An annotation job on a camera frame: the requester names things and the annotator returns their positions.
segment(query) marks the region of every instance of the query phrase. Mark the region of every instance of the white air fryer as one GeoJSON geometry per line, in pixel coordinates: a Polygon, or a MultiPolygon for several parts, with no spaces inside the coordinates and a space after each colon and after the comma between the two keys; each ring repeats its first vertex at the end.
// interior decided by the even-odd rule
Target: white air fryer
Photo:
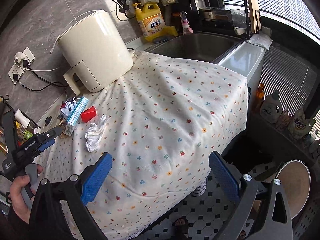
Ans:
{"type": "Polygon", "coordinates": [[[125,46],[110,15],[96,11],[72,25],[58,38],[71,66],[63,77],[76,95],[76,74],[90,92],[97,92],[125,74],[133,65],[133,52],[125,46]]]}

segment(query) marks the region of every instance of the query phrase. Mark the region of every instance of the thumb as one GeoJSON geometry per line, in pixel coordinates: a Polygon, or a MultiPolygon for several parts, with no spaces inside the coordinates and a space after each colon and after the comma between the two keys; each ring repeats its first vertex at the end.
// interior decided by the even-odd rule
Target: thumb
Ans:
{"type": "Polygon", "coordinates": [[[17,198],[21,194],[22,188],[28,185],[29,182],[29,175],[16,177],[10,186],[11,199],[17,198]]]}

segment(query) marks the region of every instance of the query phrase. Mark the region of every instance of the green label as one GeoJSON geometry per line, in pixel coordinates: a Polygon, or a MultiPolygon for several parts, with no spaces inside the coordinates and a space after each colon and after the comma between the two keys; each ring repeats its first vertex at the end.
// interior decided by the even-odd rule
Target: green label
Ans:
{"type": "Polygon", "coordinates": [[[25,132],[24,132],[24,134],[23,134],[23,137],[25,138],[25,139],[30,139],[31,137],[33,136],[33,134],[31,133],[31,132],[29,132],[28,130],[26,130],[25,132]]]}

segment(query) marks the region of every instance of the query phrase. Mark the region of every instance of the stainless steel sink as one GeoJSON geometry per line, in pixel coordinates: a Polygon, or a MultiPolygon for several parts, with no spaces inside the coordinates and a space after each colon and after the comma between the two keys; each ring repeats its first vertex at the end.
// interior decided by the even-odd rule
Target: stainless steel sink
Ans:
{"type": "Polygon", "coordinates": [[[206,62],[217,62],[243,41],[240,38],[194,33],[176,37],[159,45],[154,45],[147,52],[152,52],[173,58],[187,58],[206,62]]]}

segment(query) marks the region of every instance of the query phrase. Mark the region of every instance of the gray marble wall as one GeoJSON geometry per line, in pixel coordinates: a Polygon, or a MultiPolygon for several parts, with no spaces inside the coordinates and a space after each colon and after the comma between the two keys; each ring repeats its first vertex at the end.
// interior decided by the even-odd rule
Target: gray marble wall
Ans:
{"type": "MultiPolygon", "coordinates": [[[[116,18],[116,4],[111,0],[31,0],[0,35],[0,95],[9,94],[9,103],[14,108],[20,108],[38,121],[64,91],[62,88],[49,87],[41,92],[31,92],[19,84],[14,85],[8,75],[14,55],[29,47],[36,57],[31,67],[53,69],[59,66],[59,70],[38,74],[49,81],[65,83],[63,74],[70,66],[57,46],[51,55],[50,48],[70,21],[86,11],[97,9],[110,13],[125,43],[142,35],[136,19],[119,21],[116,18]]],[[[123,14],[118,12],[118,15],[120,19],[126,20],[123,14]]],[[[20,78],[20,82],[32,89],[40,89],[46,85],[28,71],[20,78]]]]}

